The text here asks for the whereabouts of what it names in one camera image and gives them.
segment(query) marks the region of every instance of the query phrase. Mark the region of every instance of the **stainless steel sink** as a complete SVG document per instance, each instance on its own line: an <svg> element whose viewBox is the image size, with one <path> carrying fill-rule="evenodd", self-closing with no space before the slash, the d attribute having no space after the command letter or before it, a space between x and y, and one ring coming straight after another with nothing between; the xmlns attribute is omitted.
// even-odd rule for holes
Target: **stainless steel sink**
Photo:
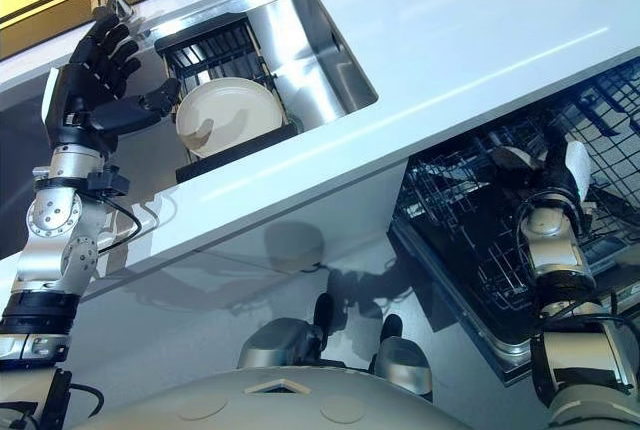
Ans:
<svg viewBox="0 0 640 430"><path fill-rule="evenodd" d="M284 108L298 123L299 131L331 122L377 100L319 0L214 0L150 28L147 40L166 39L230 14L247 16L262 56L276 77ZM204 47L198 48L194 42L185 56L196 63L198 56L204 57Z"/></svg>
<svg viewBox="0 0 640 430"><path fill-rule="evenodd" d="M238 70L233 62L215 69L214 64L208 65L206 58L212 48L202 42L203 35L210 35L207 32L215 30L217 22L240 17L248 22L258 54L273 77L275 93L297 133L335 121L377 100L375 90L320 0L206 0L150 22L141 29L144 51L139 58L144 72L134 74L133 90L157 85L167 69L171 76L183 80L183 96L204 81L230 76L229 72L246 77L242 72L233 73ZM181 37L184 34L188 36L186 40ZM166 54L161 57L156 51L158 43L167 41L169 46L175 41L186 42L180 46L176 65L191 65L198 72L177 74L179 69L172 67ZM123 174L145 176L136 179L131 202L175 184L173 172L192 161L193 156L182 146L170 122L123 138L114 157Z"/></svg>
<svg viewBox="0 0 640 430"><path fill-rule="evenodd" d="M145 21L135 29L139 34L141 51L137 57L142 61L142 70L131 76L127 93L145 93L166 78L166 62L154 48L157 41L234 15L243 15L248 20L273 76L277 94L297 133L330 123L377 100L374 89L319 0L205 0ZM34 132L37 135L31 135L30 141L46 142L43 128L33 124L27 128L22 120L10 116L13 110L15 114L24 115L25 102L38 100L36 95L42 95L44 82L44 75L38 75L21 86L4 89L2 96L11 98L3 98L0 111L7 112L4 115L10 119L12 128L7 128L3 146L15 144L24 148L31 145L24 135ZM192 88L198 83L202 81L195 79L189 86ZM33 113L33 118L27 120L37 121L37 102L26 105L26 108ZM169 119L122 137L112 163L120 166L121 173L133 182L125 203L144 206L145 202L153 200L157 192L175 185L176 169L192 163L192 159ZM10 200L18 209L18 217L2 216L0 223L3 228L24 230L22 215L32 198L29 191L31 168L44 165L48 160L49 155L43 145L38 155L3 165L1 180L15 181L16 188L21 189L19 195L15 194L17 190L3 192L8 200L3 199L0 203L4 205ZM126 225L122 232L127 232ZM18 238L10 245L11 248L3 249L4 254L19 250L23 244Z"/></svg>

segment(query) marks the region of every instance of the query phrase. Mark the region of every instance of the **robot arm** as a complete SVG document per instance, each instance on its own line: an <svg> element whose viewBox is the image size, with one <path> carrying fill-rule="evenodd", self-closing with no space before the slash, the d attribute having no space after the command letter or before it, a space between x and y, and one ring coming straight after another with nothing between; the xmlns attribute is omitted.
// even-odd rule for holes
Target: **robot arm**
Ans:
<svg viewBox="0 0 640 430"><path fill-rule="evenodd" d="M540 318L531 339L533 382L554 425L602 419L638 424L636 375L616 326L628 322L601 306L576 240L584 231L581 203L590 173L584 145L562 141L547 156L539 191L518 212Z"/></svg>
<svg viewBox="0 0 640 430"><path fill-rule="evenodd" d="M29 237L0 320L0 428L61 428L71 374L66 359L80 297L94 274L105 203L129 182L105 165L119 135L159 121L176 100L167 80L143 96L121 98L140 67L138 49L115 15L96 22L70 63L49 75L43 121L53 156L34 170L36 197L27 214Z"/></svg>

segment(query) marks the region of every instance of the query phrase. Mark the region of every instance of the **sink basin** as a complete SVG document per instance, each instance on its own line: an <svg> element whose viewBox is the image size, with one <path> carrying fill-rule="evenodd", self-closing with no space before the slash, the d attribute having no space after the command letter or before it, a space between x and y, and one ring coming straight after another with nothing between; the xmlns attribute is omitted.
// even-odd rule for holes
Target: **sink basin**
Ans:
<svg viewBox="0 0 640 430"><path fill-rule="evenodd" d="M263 59L258 62L264 62L268 69L266 80L279 96L291 122L289 126L295 127L287 137L296 138L297 134L328 124L377 100L373 87L320 0L205 0L146 21L137 29L141 47L137 57L142 62L142 70L129 79L127 94L145 93L157 87L169 69L170 74L183 79L184 96L202 83L198 77L202 72L176 75L179 72L171 68L167 55L161 56L156 51L158 44L171 43L185 31L197 37L202 29L215 30L221 20L238 19L247 22L255 40L252 43ZM206 49L198 48L197 38L186 43L191 46L190 53L186 54L189 62L202 64L198 55L203 56ZM215 77L214 73L210 72L208 78ZM14 97L20 92L14 91L11 101L19 103L6 105L9 100L4 99L2 106L7 108L0 109L5 121L3 146L38 149L19 161L7 159L1 168L0 180L14 182L15 187L5 189L0 198L3 209L15 209L13 213L3 212L0 218L2 227L12 229L15 236L10 242L4 240L3 257L20 250L26 242L24 214L33 199L31 169L46 165L50 158L44 127L37 123L41 97L36 95L42 95L44 84L44 75L30 80L24 87L29 88L31 98L16 100ZM134 203L145 206L157 192L176 184L177 169L198 163L178 138L170 119L121 137L111 162L132 180L129 195L122 199L128 206ZM127 225L122 227L121 232L126 233Z"/></svg>
<svg viewBox="0 0 640 430"><path fill-rule="evenodd" d="M290 123L275 137L243 144L226 155L197 162L164 122L123 138L114 163L123 174L148 175L136 179L132 202L140 201L284 138L325 125L377 100L377 94L320 0L207 0L167 15L142 29L139 55L144 74L132 85L157 85L168 76L182 82L181 96L213 78L237 76L263 84L279 98ZM154 141L162 141L157 149ZM159 157L156 151L163 153ZM146 157L156 160L151 164Z"/></svg>
<svg viewBox="0 0 640 430"><path fill-rule="evenodd" d="M159 50L158 44L165 42L162 48L175 45L179 35L184 34L179 66L191 63L202 70L210 52L215 52L207 42L211 42L216 22L229 21L234 16L248 20L252 40L255 39L258 52L274 77L282 104L299 132L334 121L377 100L320 0L217 0L149 29L148 41L153 41ZM223 37L215 38L220 42ZM216 76L211 67L205 79ZM186 91L201 83L193 73L185 80Z"/></svg>

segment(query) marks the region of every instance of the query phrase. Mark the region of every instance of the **faucet handle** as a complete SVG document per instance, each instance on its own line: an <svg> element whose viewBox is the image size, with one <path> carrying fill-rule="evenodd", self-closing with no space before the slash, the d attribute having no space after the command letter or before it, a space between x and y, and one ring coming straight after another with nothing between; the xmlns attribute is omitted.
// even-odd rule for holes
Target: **faucet handle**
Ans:
<svg viewBox="0 0 640 430"><path fill-rule="evenodd" d="M91 0L91 13L96 20L106 17L109 14L118 15L118 5L116 0Z"/></svg>

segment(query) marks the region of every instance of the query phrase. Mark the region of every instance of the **white bowl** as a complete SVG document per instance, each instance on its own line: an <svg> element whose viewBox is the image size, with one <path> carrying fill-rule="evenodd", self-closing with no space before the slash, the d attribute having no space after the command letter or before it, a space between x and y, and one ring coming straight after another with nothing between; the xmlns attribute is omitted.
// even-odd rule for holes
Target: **white bowl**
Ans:
<svg viewBox="0 0 640 430"><path fill-rule="evenodd" d="M282 125L276 98L245 78L216 78L194 88L182 100L176 130L199 157L246 142Z"/></svg>

